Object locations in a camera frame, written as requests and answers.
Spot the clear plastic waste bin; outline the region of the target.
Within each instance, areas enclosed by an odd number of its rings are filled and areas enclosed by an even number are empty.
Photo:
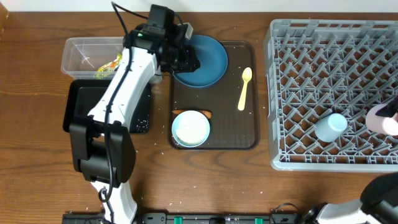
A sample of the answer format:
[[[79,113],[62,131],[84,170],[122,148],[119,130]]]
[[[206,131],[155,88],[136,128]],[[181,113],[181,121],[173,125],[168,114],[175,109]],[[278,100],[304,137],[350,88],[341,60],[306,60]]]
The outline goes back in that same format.
[[[108,82],[117,86],[119,79],[113,81],[115,71],[99,71],[100,67],[113,62],[126,50],[122,37],[73,37],[65,43],[61,70],[74,79]]]

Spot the light blue plastic cup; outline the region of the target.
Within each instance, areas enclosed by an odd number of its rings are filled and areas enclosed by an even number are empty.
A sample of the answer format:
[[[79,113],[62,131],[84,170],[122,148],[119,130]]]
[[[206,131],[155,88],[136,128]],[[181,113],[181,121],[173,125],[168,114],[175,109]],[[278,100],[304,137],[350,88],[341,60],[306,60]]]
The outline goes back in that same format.
[[[338,113],[333,113],[315,124],[315,135],[323,142],[333,142],[338,139],[348,127],[347,119]]]

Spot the orange carrot piece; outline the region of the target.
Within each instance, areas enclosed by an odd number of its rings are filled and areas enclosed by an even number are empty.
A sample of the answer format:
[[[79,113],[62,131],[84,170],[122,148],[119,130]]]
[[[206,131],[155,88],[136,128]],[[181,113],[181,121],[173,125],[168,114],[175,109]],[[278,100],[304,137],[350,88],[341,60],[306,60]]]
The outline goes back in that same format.
[[[186,112],[187,110],[173,110],[172,113],[175,115],[179,115],[183,112]],[[201,114],[203,114],[207,119],[211,119],[212,117],[212,113],[211,111],[208,110],[197,110],[197,112],[200,112]]]

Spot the black waste tray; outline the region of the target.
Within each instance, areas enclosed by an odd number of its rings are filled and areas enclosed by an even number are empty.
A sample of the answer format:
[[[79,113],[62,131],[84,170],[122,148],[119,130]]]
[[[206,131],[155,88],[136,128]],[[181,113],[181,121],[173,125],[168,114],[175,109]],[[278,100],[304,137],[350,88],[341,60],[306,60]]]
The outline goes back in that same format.
[[[69,125],[76,116],[87,116],[107,90],[111,80],[74,80],[68,92],[63,119],[63,130],[69,132]],[[151,106],[151,84],[148,83],[132,116],[129,132],[143,134],[149,130]]]

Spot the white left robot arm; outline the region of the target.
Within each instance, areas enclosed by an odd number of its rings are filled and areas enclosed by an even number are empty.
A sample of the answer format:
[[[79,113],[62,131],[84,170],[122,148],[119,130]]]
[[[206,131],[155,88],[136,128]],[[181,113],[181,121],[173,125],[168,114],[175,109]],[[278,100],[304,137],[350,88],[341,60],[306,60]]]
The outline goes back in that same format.
[[[103,222],[132,223],[136,216],[129,184],[136,151],[129,128],[144,88],[164,72],[200,68],[194,47],[187,43],[193,28],[175,23],[177,17],[153,4],[145,23],[124,31],[121,61],[107,90],[86,116],[74,117],[68,127],[73,167],[97,190],[105,207]]]

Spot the yellow green snack wrapper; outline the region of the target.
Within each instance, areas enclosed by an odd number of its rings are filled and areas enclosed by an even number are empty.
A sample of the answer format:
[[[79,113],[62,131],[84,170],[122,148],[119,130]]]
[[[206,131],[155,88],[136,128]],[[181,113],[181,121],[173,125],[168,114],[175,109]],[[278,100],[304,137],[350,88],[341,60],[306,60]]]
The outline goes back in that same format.
[[[122,54],[118,54],[116,59],[101,66],[93,77],[98,80],[108,78],[113,72],[116,72],[121,62],[121,59]]]

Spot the dark brown serving tray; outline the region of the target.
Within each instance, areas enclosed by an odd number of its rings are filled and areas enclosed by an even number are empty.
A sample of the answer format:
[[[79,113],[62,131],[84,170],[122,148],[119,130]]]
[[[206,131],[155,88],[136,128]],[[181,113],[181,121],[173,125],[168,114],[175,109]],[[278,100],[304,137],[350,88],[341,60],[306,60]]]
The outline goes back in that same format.
[[[212,113],[210,135],[198,150],[249,150],[259,142],[256,62],[252,45],[245,41],[222,41],[228,54],[228,67],[213,85],[204,88],[186,86],[176,79],[170,83],[172,110],[207,110]],[[252,69],[245,109],[238,110],[245,68]]]

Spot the grey dishwasher rack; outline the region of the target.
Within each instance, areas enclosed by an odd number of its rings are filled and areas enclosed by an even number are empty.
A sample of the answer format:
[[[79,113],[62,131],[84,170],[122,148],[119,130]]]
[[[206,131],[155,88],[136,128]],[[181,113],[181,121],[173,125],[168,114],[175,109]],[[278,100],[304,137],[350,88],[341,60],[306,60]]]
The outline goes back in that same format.
[[[275,170],[397,170],[397,138],[366,127],[368,111],[397,96],[396,21],[276,19],[264,53]],[[333,113],[348,127],[323,142],[315,124]]]

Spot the yellow plastic spoon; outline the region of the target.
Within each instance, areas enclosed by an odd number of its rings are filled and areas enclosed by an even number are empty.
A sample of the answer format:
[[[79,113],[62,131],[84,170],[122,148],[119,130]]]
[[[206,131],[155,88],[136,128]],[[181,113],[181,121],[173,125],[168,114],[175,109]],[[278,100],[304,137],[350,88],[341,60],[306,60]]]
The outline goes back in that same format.
[[[243,79],[243,87],[238,101],[238,110],[240,111],[243,111],[245,109],[248,83],[252,79],[252,69],[250,67],[246,67],[243,70],[242,79]]]

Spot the dark blue plate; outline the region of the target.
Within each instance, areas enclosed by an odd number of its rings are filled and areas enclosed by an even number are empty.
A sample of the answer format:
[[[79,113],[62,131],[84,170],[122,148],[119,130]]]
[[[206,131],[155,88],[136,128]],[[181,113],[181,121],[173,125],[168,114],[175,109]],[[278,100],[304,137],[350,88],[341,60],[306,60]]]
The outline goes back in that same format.
[[[215,84],[228,67],[228,56],[221,42],[207,35],[194,35],[188,44],[195,48],[200,67],[194,72],[176,73],[174,78],[193,88]]]

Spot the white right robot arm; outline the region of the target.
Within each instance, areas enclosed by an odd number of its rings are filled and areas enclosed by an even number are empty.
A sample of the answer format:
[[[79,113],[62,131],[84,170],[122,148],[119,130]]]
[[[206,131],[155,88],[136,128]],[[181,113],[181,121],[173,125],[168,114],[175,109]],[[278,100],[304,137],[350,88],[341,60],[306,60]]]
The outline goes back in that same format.
[[[375,133],[396,136],[397,98],[370,109],[366,126]],[[397,223],[397,173],[372,180],[357,200],[324,203],[309,210],[300,223]]]

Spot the light blue bowl with rice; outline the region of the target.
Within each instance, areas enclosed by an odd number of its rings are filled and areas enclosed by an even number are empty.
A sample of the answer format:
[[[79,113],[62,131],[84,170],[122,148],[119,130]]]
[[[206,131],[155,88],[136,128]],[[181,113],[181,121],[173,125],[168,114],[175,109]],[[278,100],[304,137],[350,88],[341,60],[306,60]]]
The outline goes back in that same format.
[[[186,110],[172,121],[172,137],[183,147],[198,147],[210,135],[209,119],[199,111]]]

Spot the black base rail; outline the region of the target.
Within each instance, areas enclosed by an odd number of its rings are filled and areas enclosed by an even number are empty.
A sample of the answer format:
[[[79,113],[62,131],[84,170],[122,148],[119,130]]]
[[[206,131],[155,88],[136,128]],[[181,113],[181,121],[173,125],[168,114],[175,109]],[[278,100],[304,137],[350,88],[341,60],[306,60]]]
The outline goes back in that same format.
[[[90,223],[135,223],[135,224],[271,224],[271,223],[314,223],[317,209],[295,213],[282,209],[293,207],[284,203],[269,214],[170,214],[162,212],[142,213],[137,206],[131,208],[111,208],[106,206],[104,213],[69,212],[62,216],[62,224]]]

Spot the pink plastic cup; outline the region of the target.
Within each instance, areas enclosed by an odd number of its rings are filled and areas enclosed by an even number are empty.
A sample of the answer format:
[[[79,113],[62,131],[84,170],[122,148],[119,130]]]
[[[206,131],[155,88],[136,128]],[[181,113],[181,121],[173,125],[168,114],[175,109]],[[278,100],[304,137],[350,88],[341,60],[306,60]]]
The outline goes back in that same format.
[[[386,104],[376,105],[366,115],[366,127],[375,133],[389,136],[397,135],[397,113],[393,117],[382,117],[376,113],[385,107]]]

